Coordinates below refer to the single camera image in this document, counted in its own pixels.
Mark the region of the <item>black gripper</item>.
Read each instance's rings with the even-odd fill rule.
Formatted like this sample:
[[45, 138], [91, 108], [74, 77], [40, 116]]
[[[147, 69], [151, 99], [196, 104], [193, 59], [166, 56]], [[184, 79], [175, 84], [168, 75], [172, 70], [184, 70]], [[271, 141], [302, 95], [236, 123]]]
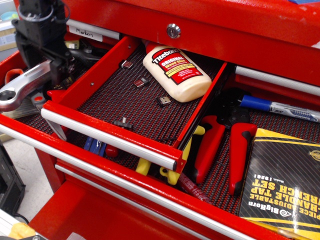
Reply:
[[17, 13], [19, 19], [12, 24], [22, 60], [29, 69], [43, 57], [53, 60], [51, 84], [58, 85], [75, 69], [75, 58], [65, 45], [69, 7], [62, 0], [20, 0]]

